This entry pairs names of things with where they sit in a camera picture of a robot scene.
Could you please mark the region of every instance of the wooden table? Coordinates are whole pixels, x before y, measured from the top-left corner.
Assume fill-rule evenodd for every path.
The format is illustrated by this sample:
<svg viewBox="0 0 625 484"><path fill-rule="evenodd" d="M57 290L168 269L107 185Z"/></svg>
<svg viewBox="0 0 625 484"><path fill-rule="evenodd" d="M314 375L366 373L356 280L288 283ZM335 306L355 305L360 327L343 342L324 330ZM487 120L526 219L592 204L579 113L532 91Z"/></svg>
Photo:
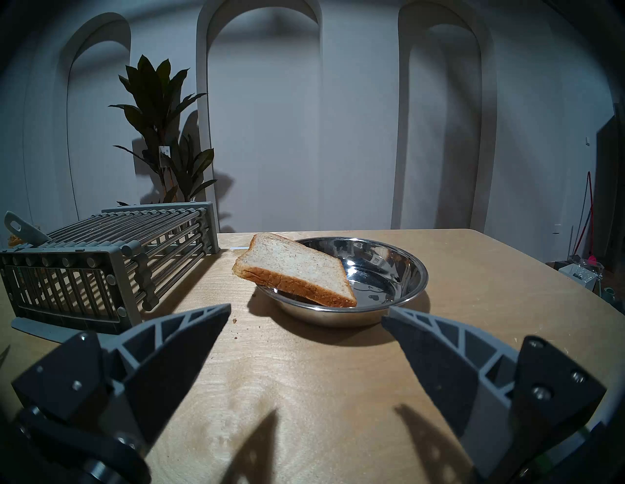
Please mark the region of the wooden table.
<svg viewBox="0 0 625 484"><path fill-rule="evenodd" d="M579 284L472 230L288 232L350 235L412 252L429 271L412 309L475 325L520 348L538 334L608 387L622 377L625 317ZM252 234L220 234L152 313L232 304L204 369L147 456L152 481L462 482L471 464L380 326L321 328L292 319L231 273ZM10 381L56 345L10 328L2 290L0 403Z"/></svg>

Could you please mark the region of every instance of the metal bowl rim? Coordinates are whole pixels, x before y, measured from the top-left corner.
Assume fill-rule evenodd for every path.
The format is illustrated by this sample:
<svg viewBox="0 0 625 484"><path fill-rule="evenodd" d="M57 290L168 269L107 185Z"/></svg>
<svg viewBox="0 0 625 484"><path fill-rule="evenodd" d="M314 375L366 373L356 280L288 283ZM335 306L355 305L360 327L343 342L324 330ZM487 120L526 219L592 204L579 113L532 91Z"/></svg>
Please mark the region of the metal bowl rim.
<svg viewBox="0 0 625 484"><path fill-rule="evenodd" d="M276 292L274 292L274 288L273 287L267 287L267 286L262 286L257 284L258 288L260 290L262 290L265 294L267 294L268 296L270 296L271 298L283 302L285 304L289 304L291 306L297 306L300 307L302 309L311 309L313 311L317 311L317 312L326 312L326 313L338 313L338 314L349 314L349 313L365 313L365 312L372 312L372 311L380 311L380 310L384 310L389 308L390 306L397 306L397 305L401 305L401 304L405 304L409 301L411 301L412 299L416 298L419 294L421 294L421 292L423 292L423 290L426 288L426 286L428 285L428 270L426 269L426 266L419 260L417 259L415 256L413 256L413 254L411 254L410 252L407 252L403 249L400 249L399 247L395 247L394 245L391 244L387 244L385 242L380 242L377 240L369 240L369 239L359 239L357 237L308 237L306 239L298 239L296 240L296 242L299 242L300 244L303 242L309 242L309 241L321 241L321 240L350 240L352 242L364 242L365 244L373 244L373 245L380 245L383 247L386 247L387 249L391 249L394 250L395 252L397 252L398 254L404 256L405 258L409 259L412 263L415 264L415 266L417 267L417 270L419 271L419 273L421 274L421 281L419 281L419 283L417 284L417 287L414 288L412 291L410 291L408 294L406 294L405 296L395 300L395 301L390 301L390 302L385 302L379 306L368 306L368 307L364 307L364 308L358 308L358 307L328 307L328 306L318 306L316 304L308 304L305 302L300 302L300 301L295 301L293 299L289 299L288 297L284 297Z"/></svg>

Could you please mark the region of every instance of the white wall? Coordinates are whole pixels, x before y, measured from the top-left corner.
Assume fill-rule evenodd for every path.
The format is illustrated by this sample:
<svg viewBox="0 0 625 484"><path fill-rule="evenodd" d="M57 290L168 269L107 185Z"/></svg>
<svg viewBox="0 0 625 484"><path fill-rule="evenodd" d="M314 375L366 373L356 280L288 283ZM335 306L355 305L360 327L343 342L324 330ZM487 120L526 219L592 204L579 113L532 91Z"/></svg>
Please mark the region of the white wall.
<svg viewBox="0 0 625 484"><path fill-rule="evenodd" d="M316 228L317 22L293 9L265 7L225 26L211 23L209 38L213 29L219 33L207 66L221 230Z"/></svg>
<svg viewBox="0 0 625 484"><path fill-rule="evenodd" d="M90 35L72 64L67 84L67 148L78 217L85 219L117 200L139 203L131 149L136 131L119 122L110 104L134 104L119 82L130 62L130 27L110 22Z"/></svg>
<svg viewBox="0 0 625 484"><path fill-rule="evenodd" d="M403 7L393 228L469 228L481 104L481 53L466 23L437 4Z"/></svg>
<svg viewBox="0 0 625 484"><path fill-rule="evenodd" d="M594 139L611 114L601 66L579 35L561 19L554 20L557 16L539 0L435 2L473 30L482 55L482 123L471 226L538 259L563 257L567 224L579 220L584 183L579 174L593 166L595 156L594 146L589 151L577 147L586 136ZM222 3L102 0L59 8L0 75L3 119L18 120L2 133L10 138L6 159L15 160L9 172L16 183L3 195L1 208L28 206L32 221L46 231L77 219L66 96L71 63L90 34L107 22L125 19L131 28L132 65L141 54L155 64L169 57L173 71L190 67L182 96L204 92L206 52L201 46ZM307 228L388 228L398 144L402 2L307 3L319 21L321 56L319 185L311 201L318 206L319 222ZM213 131L220 124L212 113L209 120L205 101L189 107L180 120L181 129L202 139L203 149L209 146L209 121ZM121 111L118 116L125 124ZM214 141L219 167L221 148ZM11 205L23 197L24 186L27 203ZM228 197L241 196L237 180L229 190ZM144 195L137 189L138 197ZM212 190L207 197L213 197ZM19 211L25 215L26 209ZM562 234L553 234L556 224L562 224L564 240Z"/></svg>

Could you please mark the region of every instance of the toaster rack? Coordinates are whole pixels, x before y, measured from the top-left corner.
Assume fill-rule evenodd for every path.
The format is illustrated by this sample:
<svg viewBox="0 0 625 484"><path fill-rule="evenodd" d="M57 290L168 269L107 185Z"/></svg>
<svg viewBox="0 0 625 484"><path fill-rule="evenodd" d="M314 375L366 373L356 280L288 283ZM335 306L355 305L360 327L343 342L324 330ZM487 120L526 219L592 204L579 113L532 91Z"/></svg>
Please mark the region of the toaster rack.
<svg viewBox="0 0 625 484"><path fill-rule="evenodd" d="M80 330L119 334L142 322L204 254L219 251L213 204L115 207L3 250L13 327L63 341Z"/></svg>

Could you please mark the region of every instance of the white bread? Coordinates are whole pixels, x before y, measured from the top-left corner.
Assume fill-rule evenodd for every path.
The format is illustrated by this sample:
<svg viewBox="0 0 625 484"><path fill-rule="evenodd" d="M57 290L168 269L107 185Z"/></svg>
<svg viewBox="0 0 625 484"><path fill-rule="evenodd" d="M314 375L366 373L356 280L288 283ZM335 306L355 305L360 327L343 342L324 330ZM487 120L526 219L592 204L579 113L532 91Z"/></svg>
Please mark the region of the white bread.
<svg viewBox="0 0 625 484"><path fill-rule="evenodd" d="M352 307L356 297L336 257L276 234L256 234L232 272L323 306Z"/></svg>

